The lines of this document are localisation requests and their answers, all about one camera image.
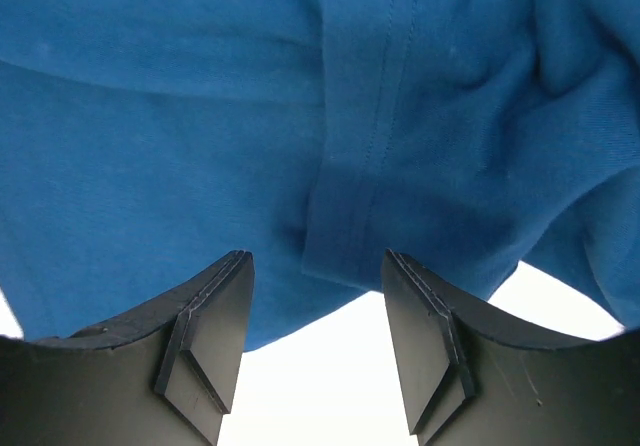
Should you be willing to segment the blue t-shirt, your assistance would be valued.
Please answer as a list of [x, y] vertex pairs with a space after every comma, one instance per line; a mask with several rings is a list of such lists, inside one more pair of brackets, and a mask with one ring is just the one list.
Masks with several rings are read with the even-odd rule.
[[639, 0], [1, 0], [1, 287], [68, 336], [233, 249], [257, 349], [520, 262], [639, 325]]

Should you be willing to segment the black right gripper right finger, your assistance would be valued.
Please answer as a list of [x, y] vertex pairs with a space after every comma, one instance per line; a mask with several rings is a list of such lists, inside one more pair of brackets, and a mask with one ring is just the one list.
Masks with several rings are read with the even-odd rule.
[[639, 442], [639, 334], [591, 341], [515, 317], [387, 252], [385, 306], [422, 445]]

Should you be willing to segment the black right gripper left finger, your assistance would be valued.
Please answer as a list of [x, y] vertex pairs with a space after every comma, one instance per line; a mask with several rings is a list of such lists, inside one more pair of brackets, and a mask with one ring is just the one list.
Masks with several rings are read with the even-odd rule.
[[248, 330], [253, 258], [67, 338], [1, 341], [5, 445], [214, 445]]

